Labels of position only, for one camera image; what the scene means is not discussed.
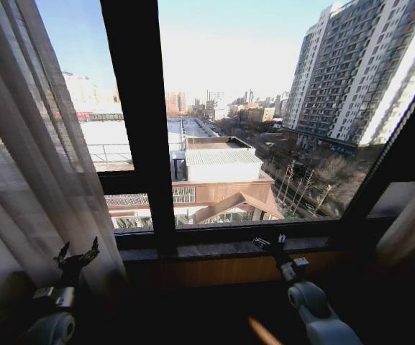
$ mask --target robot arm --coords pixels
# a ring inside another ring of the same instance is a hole
[[[313,345],[362,345],[356,333],[334,312],[327,302],[324,291],[303,279],[308,265],[305,258],[291,259],[278,243],[254,239],[254,244],[270,252],[283,279],[290,285],[287,295],[291,305],[298,311]]]

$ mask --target sheer curtain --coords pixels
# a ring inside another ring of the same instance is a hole
[[[25,271],[59,277],[53,257],[100,254],[83,270],[98,293],[125,277],[103,190],[33,0],[0,1],[0,283]]]

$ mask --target glass pane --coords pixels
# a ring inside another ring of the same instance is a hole
[[[159,17],[177,224],[340,217],[415,95],[415,0]]]
[[[106,195],[105,201],[115,233],[152,231],[151,210],[146,193]]]
[[[96,170],[133,170],[99,0],[35,1]]]

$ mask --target white rooftop structure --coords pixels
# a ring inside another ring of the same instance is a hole
[[[185,157],[188,181],[250,182],[263,163],[248,149],[188,149]]]

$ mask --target wooden panel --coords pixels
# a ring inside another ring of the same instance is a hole
[[[323,275],[344,262],[347,253],[321,252],[305,256],[310,265],[308,278]],[[132,284],[137,288],[190,288],[244,282],[279,280],[281,275],[272,257],[213,259],[174,263],[126,264]]]

